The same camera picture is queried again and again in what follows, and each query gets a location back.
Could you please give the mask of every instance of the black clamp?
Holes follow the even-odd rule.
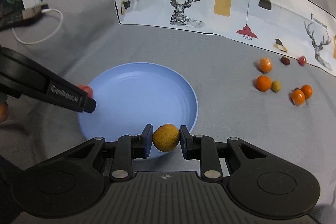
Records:
[[[95,204],[111,182],[133,178],[132,160],[149,156],[152,134],[148,124],[141,135],[121,136],[117,142],[96,137],[22,172],[2,159],[0,178],[24,211],[49,218],[73,215]]]
[[[35,61],[0,46],[0,92],[15,98],[21,94],[68,108],[92,113],[96,101],[88,94]]]
[[[190,136],[180,127],[186,160],[201,160],[200,178],[221,183],[236,204],[259,216],[276,219],[300,217],[310,212],[320,196],[317,179],[305,169],[239,138],[227,143]],[[230,176],[222,175],[219,158],[226,159]]]

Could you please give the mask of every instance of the pendant lamp drawing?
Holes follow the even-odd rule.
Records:
[[[287,52],[287,48],[283,45],[283,42],[279,38],[280,14],[281,14],[281,3],[280,3],[280,9],[279,9],[279,15],[278,15],[278,26],[277,26],[277,35],[278,35],[278,38],[275,39],[275,43],[273,44],[273,47],[277,48],[278,50],[280,50],[282,52]]]
[[[215,0],[214,13],[221,16],[230,16],[232,0]]]
[[[260,0],[258,6],[267,10],[272,10],[272,3],[270,0]]]
[[[238,30],[237,33],[242,34],[245,39],[252,40],[252,37],[253,38],[258,37],[251,31],[250,27],[247,25],[247,20],[249,16],[249,7],[250,7],[250,0],[247,4],[246,25],[241,30]]]

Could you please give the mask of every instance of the red lamp drawing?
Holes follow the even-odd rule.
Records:
[[[237,33],[242,34],[245,39],[252,40],[253,38],[258,38],[255,33],[251,31],[251,28],[247,25],[247,20],[249,16],[249,7],[250,7],[250,0],[247,5],[247,14],[246,14],[246,25],[241,29],[238,30]]]

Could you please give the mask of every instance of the round fruit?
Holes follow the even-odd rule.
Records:
[[[305,94],[300,89],[296,89],[292,92],[291,99],[296,106],[302,105],[306,100]]]
[[[305,56],[301,56],[298,60],[299,64],[301,67],[303,67],[306,63],[307,63],[307,59],[305,58]]]
[[[84,90],[88,97],[90,97],[91,99],[93,99],[93,89],[92,87],[88,86],[88,85],[77,85],[78,88],[80,88],[81,90]]]
[[[273,64],[268,57],[264,57],[260,58],[258,67],[262,73],[269,73],[273,68]]]
[[[286,66],[288,66],[291,63],[291,61],[285,56],[281,57],[280,61]]]
[[[176,126],[167,123],[154,132],[152,140],[157,149],[170,152],[179,144],[180,132]]]
[[[255,87],[260,91],[267,91],[272,86],[272,80],[266,75],[260,75],[255,81]]]
[[[281,90],[281,83],[280,81],[273,81],[272,82],[272,86],[271,86],[271,90],[274,92],[278,92]]]
[[[9,116],[9,109],[7,102],[4,102],[0,105],[0,123],[4,122],[8,119]]]
[[[306,99],[310,98],[313,95],[313,89],[310,85],[304,85],[301,90],[304,93]]]

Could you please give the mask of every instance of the gray table cloth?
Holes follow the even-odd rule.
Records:
[[[333,0],[312,0],[336,15]],[[236,136],[301,166],[318,179],[321,195],[313,215],[336,223],[336,78],[323,70],[217,35],[176,29],[121,25],[114,0],[48,0],[64,15],[61,30],[46,42],[25,46],[11,30],[0,44],[35,60],[74,84],[88,84],[98,74],[128,62],[153,62],[176,70],[194,88],[199,116],[193,134],[216,141]],[[39,40],[58,24],[48,13],[38,23],[17,28],[24,41]],[[282,80],[277,94],[253,87],[260,74],[253,62],[271,58],[270,77]],[[291,104],[288,91],[309,84],[313,97],[302,107]],[[22,96],[8,99],[9,119],[0,126],[0,155],[25,169],[85,141],[77,113]],[[222,161],[224,174],[228,174]],[[179,147],[157,159],[134,163],[134,170],[199,170],[185,161]]]

